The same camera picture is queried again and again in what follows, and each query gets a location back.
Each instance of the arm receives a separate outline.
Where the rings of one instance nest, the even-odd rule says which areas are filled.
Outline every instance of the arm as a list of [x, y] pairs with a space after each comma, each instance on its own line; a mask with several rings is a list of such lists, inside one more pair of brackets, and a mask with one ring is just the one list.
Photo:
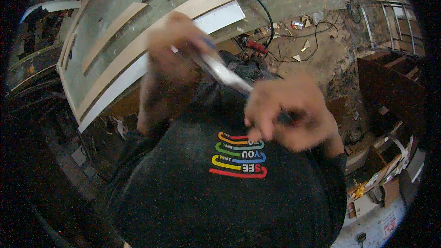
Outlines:
[[[201, 79], [189, 55], [213, 50], [203, 41], [210, 37], [178, 12], [170, 14], [166, 25], [152, 30], [149, 38], [149, 69], [139, 94], [138, 130], [144, 135], [185, 110]], [[172, 52], [172, 45], [179, 52]]]
[[[297, 119], [290, 125], [279, 124], [276, 119], [282, 110]], [[245, 125], [251, 127], [252, 141], [275, 140], [295, 152], [321, 144], [328, 158], [344, 153], [337, 123], [308, 75], [258, 82], [245, 108]]]

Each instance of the workbench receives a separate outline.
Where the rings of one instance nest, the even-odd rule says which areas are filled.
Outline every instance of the workbench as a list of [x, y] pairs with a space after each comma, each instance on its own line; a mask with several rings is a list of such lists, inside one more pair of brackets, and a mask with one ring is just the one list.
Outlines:
[[[104, 46], [93, 60], [91, 69], [83, 74], [81, 66], [84, 58], [96, 40], [109, 25], [132, 3], [141, 0], [90, 0], [81, 15], [72, 39], [71, 52], [66, 69], [62, 71], [62, 82], [70, 98], [72, 108], [78, 108], [86, 94], [109, 64], [140, 33], [188, 0], [148, 0], [148, 6], [135, 15]], [[255, 0], [237, 0], [246, 18], [226, 26], [211, 36], [215, 42], [222, 42], [237, 36], [242, 31], [250, 31], [269, 25], [266, 13]], [[344, 0], [262, 0], [274, 22], [296, 19], [301, 14], [345, 8]]]

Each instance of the yellow stripe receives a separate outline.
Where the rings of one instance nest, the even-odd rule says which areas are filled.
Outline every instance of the yellow stripe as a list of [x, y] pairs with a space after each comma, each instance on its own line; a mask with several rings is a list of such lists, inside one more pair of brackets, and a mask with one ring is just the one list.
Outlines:
[[223, 132], [219, 132], [218, 137], [219, 139], [221, 139], [222, 141], [225, 141], [227, 143], [233, 144], [233, 145], [248, 145], [248, 141], [231, 141], [228, 140], [224, 137], [222, 137]]
[[211, 162], [213, 162], [214, 165], [219, 166], [219, 167], [228, 168], [228, 169], [238, 169], [238, 170], [240, 170], [240, 166], [229, 165], [229, 164], [224, 164], [224, 163], [221, 163], [221, 162], [217, 162], [216, 159], [218, 157], [219, 157], [219, 155], [216, 154], [211, 159]]

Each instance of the colorful graphic print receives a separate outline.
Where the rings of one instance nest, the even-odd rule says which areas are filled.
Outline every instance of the colorful graphic print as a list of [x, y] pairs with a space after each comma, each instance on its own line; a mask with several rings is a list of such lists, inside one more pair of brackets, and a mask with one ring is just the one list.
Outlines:
[[263, 141], [253, 143], [247, 136], [230, 136], [224, 132], [219, 132], [218, 137], [223, 142], [215, 145], [219, 154], [214, 155], [211, 162], [217, 167], [232, 171], [211, 168], [210, 173], [238, 178], [266, 176], [267, 170], [260, 164], [266, 161], [266, 155], [258, 151], [265, 146]]

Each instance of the red stripe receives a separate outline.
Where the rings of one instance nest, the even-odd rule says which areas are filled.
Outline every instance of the red stripe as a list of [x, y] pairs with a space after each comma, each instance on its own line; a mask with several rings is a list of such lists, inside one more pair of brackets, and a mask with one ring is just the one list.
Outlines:
[[233, 139], [233, 140], [237, 140], [237, 139], [248, 139], [248, 136], [230, 136], [229, 137], [230, 139]]
[[266, 176], [266, 168], [260, 167], [262, 169], [261, 174], [236, 174], [229, 171], [223, 171], [218, 169], [210, 169], [209, 172], [212, 174], [220, 174], [220, 175], [226, 175], [226, 176], [232, 176], [232, 177], [239, 177], [239, 178], [264, 178]]

